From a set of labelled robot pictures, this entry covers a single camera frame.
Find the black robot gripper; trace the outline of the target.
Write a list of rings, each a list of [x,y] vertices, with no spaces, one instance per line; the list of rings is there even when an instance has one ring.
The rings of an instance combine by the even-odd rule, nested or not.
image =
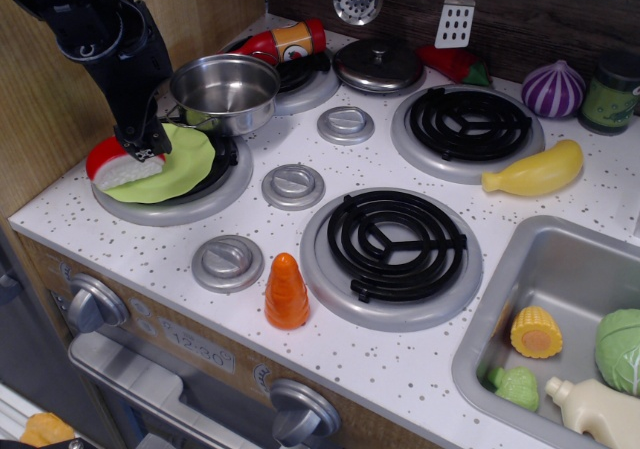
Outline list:
[[[168,154],[172,144],[156,116],[156,90],[172,75],[165,51],[116,53],[84,58],[85,69],[103,92],[115,118],[114,135],[133,158]]]

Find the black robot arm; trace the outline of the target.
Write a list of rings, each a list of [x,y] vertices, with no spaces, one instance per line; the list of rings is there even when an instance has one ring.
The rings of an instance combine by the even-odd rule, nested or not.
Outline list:
[[[139,162],[168,154],[155,94],[173,73],[165,42],[142,0],[13,0],[45,22],[61,53],[103,93],[114,134]]]

